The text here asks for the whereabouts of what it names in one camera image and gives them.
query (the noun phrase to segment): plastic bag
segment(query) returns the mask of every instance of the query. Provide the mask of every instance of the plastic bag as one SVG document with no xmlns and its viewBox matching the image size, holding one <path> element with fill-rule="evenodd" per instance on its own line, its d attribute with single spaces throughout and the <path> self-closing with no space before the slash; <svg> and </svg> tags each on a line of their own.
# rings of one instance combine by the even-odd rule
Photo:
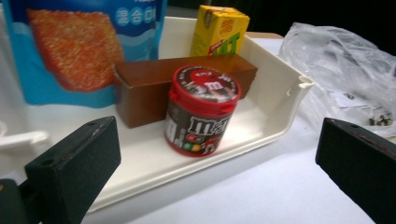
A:
<svg viewBox="0 0 396 224">
<path fill-rule="evenodd" d="M 315 81 L 300 113 L 318 131 L 327 117 L 396 135 L 396 57 L 345 29 L 298 22 L 278 56 Z"/>
<path fill-rule="evenodd" d="M 167 0 L 4 0 L 31 105 L 113 105 L 117 62 L 158 59 Z"/>
</svg>

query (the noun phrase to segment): m&m's container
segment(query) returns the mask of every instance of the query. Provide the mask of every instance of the m&m's container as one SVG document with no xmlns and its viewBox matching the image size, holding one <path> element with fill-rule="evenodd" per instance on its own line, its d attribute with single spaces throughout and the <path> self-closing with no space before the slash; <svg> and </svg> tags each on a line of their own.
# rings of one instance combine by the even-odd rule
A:
<svg viewBox="0 0 396 224">
<path fill-rule="evenodd" d="M 235 79 L 206 66 L 179 68 L 169 91 L 165 138 L 181 154 L 202 157 L 219 146 L 241 91 Z"/>
</svg>

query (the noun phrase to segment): orange snack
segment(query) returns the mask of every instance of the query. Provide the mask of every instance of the orange snack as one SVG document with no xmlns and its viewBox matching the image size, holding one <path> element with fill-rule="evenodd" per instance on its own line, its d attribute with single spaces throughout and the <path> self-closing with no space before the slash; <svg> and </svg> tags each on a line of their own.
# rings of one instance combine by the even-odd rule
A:
<svg viewBox="0 0 396 224">
<path fill-rule="evenodd" d="M 113 83 L 123 61 L 107 14 L 27 9 L 35 44 L 46 68 L 69 91 L 97 91 Z"/>
</svg>

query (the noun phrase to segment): red lid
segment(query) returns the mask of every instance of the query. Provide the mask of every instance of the red lid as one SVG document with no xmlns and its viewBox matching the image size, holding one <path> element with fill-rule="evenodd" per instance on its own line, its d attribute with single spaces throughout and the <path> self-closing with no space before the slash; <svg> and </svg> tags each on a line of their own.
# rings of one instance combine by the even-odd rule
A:
<svg viewBox="0 0 396 224">
<path fill-rule="evenodd" d="M 220 116 L 233 112 L 241 96 L 239 83 L 215 68 L 189 65 L 175 72 L 169 97 L 194 114 Z"/>
</svg>

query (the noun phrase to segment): dark background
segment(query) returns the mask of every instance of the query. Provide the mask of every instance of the dark background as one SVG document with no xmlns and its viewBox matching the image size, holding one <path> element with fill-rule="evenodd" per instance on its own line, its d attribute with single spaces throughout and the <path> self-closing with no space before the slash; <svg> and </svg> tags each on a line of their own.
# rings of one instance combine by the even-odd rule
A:
<svg viewBox="0 0 396 224">
<path fill-rule="evenodd" d="M 198 9 L 205 0 L 168 0 L 170 7 Z M 296 22 L 346 29 L 396 56 L 395 7 L 391 1 L 212 0 L 217 7 L 235 7 L 249 15 L 251 32 L 285 36 Z"/>
</svg>

